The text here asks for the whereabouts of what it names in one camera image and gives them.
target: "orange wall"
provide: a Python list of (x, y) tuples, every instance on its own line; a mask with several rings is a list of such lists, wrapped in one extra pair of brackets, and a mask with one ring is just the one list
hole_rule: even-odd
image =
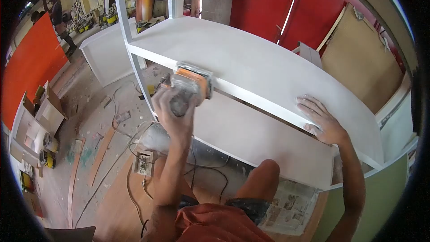
[(1, 119), (9, 130), (24, 92), (32, 101), (37, 87), (50, 81), (67, 60), (46, 13), (19, 43), (4, 70)]

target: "power strip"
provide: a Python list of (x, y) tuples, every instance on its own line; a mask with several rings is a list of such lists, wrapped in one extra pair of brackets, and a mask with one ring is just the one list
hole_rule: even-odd
[(137, 145), (133, 152), (138, 157), (135, 157), (133, 161), (132, 171), (140, 175), (152, 177), (154, 153), (143, 149), (141, 145)]

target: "hand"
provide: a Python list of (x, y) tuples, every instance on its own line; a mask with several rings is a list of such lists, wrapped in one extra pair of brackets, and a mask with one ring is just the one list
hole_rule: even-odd
[(305, 94), (297, 97), (297, 102), (297, 107), (316, 124), (305, 124), (303, 128), (314, 134), (319, 141), (337, 145), (350, 142), (346, 130), (319, 100)]
[(193, 134), (194, 108), (197, 98), (192, 97), (183, 117), (176, 117), (170, 109), (170, 100), (178, 93), (174, 88), (161, 88), (152, 98), (158, 120), (170, 136), (171, 144), (188, 151)]

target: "orbital sander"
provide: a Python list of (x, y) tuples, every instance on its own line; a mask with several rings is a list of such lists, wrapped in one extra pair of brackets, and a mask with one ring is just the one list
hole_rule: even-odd
[(170, 109), (175, 116), (182, 117), (194, 95), (197, 97), (196, 106), (200, 106), (203, 100), (212, 98), (212, 72), (184, 62), (178, 62), (176, 67), (177, 70), (170, 79), (166, 77), (160, 82), (178, 90), (170, 100)]

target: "workshop floor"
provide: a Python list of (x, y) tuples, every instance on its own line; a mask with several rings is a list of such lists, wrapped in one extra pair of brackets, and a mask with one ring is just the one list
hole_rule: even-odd
[[(95, 177), (94, 187), (88, 186), (89, 170), (101, 144), (100, 137), (103, 137), (110, 128), (115, 113), (113, 101), (106, 108), (103, 107), (105, 102), (102, 103), (102, 101), (105, 97), (112, 97), (115, 90), (118, 89), (115, 95), (118, 112), (130, 111), (131, 118), (121, 123), (118, 127), (121, 132), (133, 135), (141, 122), (153, 119), (146, 102), (138, 98), (140, 94), (135, 89), (137, 82), (134, 75), (122, 78), (102, 88), (86, 63), (81, 51), (77, 50), (70, 61), (71, 66), (53, 86), (53, 90), (61, 98), (63, 111), (68, 117), (67, 121), (63, 121), (56, 136), (60, 143), (60, 149), (56, 155), (56, 168), (44, 168), (43, 178), (36, 178), (41, 206), (46, 216), (43, 224), (45, 227), (50, 228), (69, 228), (67, 224), (67, 195), (74, 162), (73, 149), (75, 140), (86, 139), (74, 187), (73, 225), (76, 224), (76, 220), (89, 197), (93, 195), (95, 187), (119, 154), (125, 150), (126, 143), (129, 141), (129, 138), (125, 135), (115, 134), (113, 136)], [(150, 65), (142, 72), (148, 84), (157, 85), (159, 78), (166, 70), (160, 66)], [(127, 151), (124, 154), (89, 203), (82, 219), (79, 221), (78, 227), (93, 225), (94, 214), (98, 204), (103, 199), (105, 192), (112, 184), (130, 152)]]

